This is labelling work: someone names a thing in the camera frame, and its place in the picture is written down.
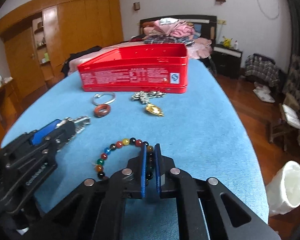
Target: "silver bangle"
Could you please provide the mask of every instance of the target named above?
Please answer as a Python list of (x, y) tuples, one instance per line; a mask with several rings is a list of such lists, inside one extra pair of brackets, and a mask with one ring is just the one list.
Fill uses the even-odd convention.
[[(112, 96), (112, 99), (109, 100), (108, 102), (105, 102), (105, 103), (102, 103), (102, 104), (98, 104), (95, 102), (95, 99), (97, 98), (101, 98), (102, 96), (104, 95), (111, 95)], [(108, 105), (108, 104), (111, 104), (113, 101), (115, 100), (115, 93), (113, 92), (104, 92), (102, 94), (95, 94), (92, 98), (92, 103), (95, 105), (95, 106), (100, 106), (100, 105)]]

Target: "blue tablecloth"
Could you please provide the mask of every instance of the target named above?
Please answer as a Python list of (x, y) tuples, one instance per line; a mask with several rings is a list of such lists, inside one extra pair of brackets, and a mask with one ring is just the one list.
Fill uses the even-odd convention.
[[(116, 92), (111, 113), (93, 117), (91, 99), (83, 92), (78, 72), (65, 78), (17, 120), (5, 136), (5, 146), (21, 133), (40, 129), (54, 119), (91, 116), (91, 124), (58, 154), (58, 168), (35, 193), (48, 212), (86, 178), (98, 180), (95, 162), (105, 147), (123, 138), (160, 143), (162, 154), (194, 178), (218, 178), (265, 222), (268, 204), (258, 160), (245, 128), (216, 80), (198, 60), (189, 60), (188, 87), (184, 94), (152, 99), (165, 116), (145, 113), (145, 105), (131, 101), (132, 92)], [(109, 155), (105, 173), (126, 167), (138, 149), (126, 146)], [(176, 204), (155, 196), (154, 180), (143, 200), (128, 200), (124, 239), (178, 239)]]

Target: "blue gripper pad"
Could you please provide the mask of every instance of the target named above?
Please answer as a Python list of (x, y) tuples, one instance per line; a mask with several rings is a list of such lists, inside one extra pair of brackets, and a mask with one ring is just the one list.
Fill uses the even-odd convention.
[(142, 146), (140, 152), (140, 158), (142, 160), (141, 166), (141, 196), (144, 198), (146, 196), (146, 166), (147, 166), (147, 147)]
[(42, 139), (46, 137), (49, 133), (51, 133), (57, 127), (57, 124), (60, 122), (61, 120), (56, 119), (53, 122), (46, 125), (45, 127), (41, 128), (39, 131), (37, 131), (31, 140), (32, 144), (40, 144), (42, 142)]
[(160, 167), (159, 167), (159, 158), (158, 158), (158, 147), (156, 144), (154, 146), (154, 159), (155, 159), (155, 181), (157, 184), (157, 193), (160, 195), (161, 193), (161, 176), (160, 176)]

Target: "wooden wardrobe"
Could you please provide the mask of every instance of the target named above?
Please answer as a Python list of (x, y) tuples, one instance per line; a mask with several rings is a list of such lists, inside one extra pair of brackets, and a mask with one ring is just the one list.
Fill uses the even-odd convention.
[(27, 108), (64, 77), (71, 53), (123, 41), (119, 0), (31, 0), (0, 19), (0, 37)]

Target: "white bottle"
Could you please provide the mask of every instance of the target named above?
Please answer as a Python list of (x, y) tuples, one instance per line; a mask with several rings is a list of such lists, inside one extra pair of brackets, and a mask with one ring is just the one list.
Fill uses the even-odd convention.
[(234, 49), (239, 49), (239, 44), (238, 44), (237, 41), (234, 42), (233, 48), (234, 48)]

